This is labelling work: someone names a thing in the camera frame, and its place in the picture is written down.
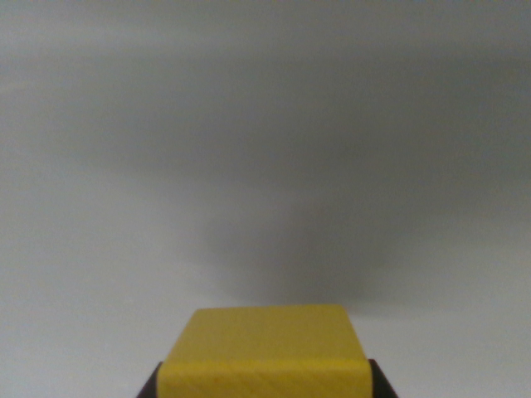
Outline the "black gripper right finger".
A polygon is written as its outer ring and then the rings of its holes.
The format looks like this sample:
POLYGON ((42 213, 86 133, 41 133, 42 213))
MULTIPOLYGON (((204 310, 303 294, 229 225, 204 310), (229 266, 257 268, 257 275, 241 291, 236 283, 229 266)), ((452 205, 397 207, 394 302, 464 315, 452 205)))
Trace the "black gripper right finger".
POLYGON ((369 359, 368 362, 372 373, 373 398, 398 398, 397 393, 386 378, 377 361, 369 359))

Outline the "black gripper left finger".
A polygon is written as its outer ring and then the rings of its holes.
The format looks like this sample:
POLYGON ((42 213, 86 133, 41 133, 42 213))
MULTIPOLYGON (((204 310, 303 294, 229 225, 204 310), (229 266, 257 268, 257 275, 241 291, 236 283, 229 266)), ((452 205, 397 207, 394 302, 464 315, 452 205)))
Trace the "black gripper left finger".
POLYGON ((153 370, 152 374, 149 376, 148 380, 144 383, 144 386, 137 394, 137 398, 157 398, 157 377, 158 371, 162 366, 160 362, 153 370))

